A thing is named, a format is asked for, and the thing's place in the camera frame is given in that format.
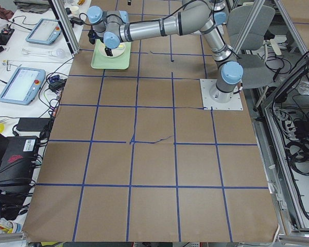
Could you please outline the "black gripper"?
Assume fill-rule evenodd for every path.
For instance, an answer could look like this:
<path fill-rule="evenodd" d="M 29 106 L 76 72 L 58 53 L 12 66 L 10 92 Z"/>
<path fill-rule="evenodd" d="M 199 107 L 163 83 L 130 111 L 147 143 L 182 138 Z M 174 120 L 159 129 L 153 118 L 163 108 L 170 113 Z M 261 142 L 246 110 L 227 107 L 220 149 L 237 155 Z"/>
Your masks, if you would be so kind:
<path fill-rule="evenodd" d="M 112 56 L 112 50 L 108 47 L 105 47 L 105 53 L 107 56 Z"/>

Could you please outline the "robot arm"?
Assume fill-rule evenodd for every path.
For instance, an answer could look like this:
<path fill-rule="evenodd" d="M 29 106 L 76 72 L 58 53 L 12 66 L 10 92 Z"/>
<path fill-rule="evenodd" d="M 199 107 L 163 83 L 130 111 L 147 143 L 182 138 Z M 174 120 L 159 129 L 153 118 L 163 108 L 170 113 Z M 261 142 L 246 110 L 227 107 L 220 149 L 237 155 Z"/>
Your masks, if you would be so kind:
<path fill-rule="evenodd" d="M 218 78 L 213 91 L 233 93 L 243 76 L 242 66 L 236 62 L 233 49 L 224 41 L 214 22 L 214 10 L 209 1 L 182 1 L 172 14 L 158 19 L 130 22 L 125 11 L 104 11 L 91 6 L 87 17 L 91 25 L 90 42 L 100 40 L 105 46 L 105 56 L 121 43 L 166 37 L 173 34 L 185 36 L 200 31 L 209 45 L 218 68 Z"/>

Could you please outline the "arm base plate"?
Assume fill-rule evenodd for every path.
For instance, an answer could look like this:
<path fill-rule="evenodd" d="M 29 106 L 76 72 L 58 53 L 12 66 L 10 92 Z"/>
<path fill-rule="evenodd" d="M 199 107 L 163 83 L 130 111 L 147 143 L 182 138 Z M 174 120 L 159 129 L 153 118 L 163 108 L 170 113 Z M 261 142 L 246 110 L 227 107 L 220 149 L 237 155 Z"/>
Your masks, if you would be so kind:
<path fill-rule="evenodd" d="M 216 79 L 200 79 L 202 105 L 205 110 L 242 111 L 238 86 L 233 92 L 223 93 L 216 87 Z"/>

